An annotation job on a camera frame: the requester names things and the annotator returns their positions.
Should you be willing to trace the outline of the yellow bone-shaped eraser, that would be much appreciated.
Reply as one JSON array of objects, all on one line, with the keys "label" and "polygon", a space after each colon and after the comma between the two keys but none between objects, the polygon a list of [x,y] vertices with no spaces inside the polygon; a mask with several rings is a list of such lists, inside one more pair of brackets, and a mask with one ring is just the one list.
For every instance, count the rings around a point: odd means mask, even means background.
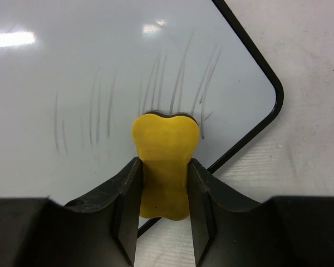
[{"label": "yellow bone-shaped eraser", "polygon": [[183,113],[150,112],[135,120],[132,139],[143,165],[140,216],[187,218],[188,164],[200,139],[198,123]]}]

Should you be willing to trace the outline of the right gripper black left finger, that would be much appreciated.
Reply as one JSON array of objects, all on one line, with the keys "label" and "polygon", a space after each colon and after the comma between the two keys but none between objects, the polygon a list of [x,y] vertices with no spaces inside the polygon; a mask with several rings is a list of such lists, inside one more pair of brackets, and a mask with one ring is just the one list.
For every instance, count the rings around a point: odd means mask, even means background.
[{"label": "right gripper black left finger", "polygon": [[143,167],[59,205],[48,198],[0,198],[0,266],[133,266]]}]

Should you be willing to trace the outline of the black-framed whiteboard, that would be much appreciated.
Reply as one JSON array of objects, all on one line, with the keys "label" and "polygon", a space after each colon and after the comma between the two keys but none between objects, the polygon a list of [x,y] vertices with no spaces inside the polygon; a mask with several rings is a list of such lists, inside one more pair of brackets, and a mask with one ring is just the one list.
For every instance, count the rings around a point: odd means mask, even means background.
[{"label": "black-framed whiteboard", "polygon": [[64,205],[183,114],[215,172],[280,113],[282,84],[226,1],[0,1],[0,200]]}]

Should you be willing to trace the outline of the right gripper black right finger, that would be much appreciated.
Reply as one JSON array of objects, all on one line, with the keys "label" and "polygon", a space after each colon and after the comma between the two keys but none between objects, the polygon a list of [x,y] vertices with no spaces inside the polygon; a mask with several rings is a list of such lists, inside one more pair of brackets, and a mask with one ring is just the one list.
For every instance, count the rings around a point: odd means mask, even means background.
[{"label": "right gripper black right finger", "polygon": [[188,199],[197,266],[334,266],[334,197],[259,203],[193,159]]}]

